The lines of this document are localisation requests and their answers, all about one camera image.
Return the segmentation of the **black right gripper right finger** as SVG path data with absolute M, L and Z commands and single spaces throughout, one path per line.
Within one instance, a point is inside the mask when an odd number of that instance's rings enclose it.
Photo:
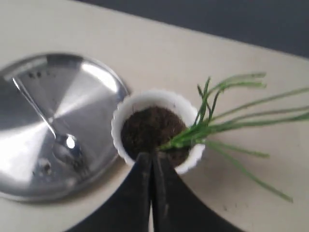
M 163 152 L 153 156 L 153 187 L 155 232 L 238 231 L 191 191 Z

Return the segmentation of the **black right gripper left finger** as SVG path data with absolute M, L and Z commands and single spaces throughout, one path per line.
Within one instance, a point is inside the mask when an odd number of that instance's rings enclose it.
M 128 176 L 112 196 L 69 232 L 147 232 L 152 157 L 139 153 Z

